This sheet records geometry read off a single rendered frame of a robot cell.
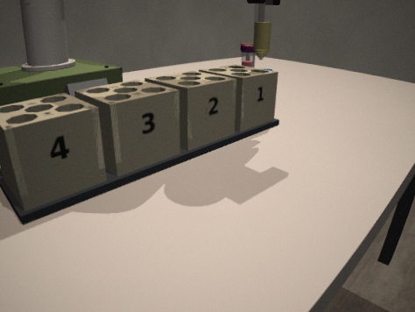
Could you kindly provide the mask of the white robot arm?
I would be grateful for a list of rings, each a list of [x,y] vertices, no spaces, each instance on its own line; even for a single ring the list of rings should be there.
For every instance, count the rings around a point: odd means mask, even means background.
[[[25,72],[75,66],[68,59],[64,0],[20,0],[27,63]]]

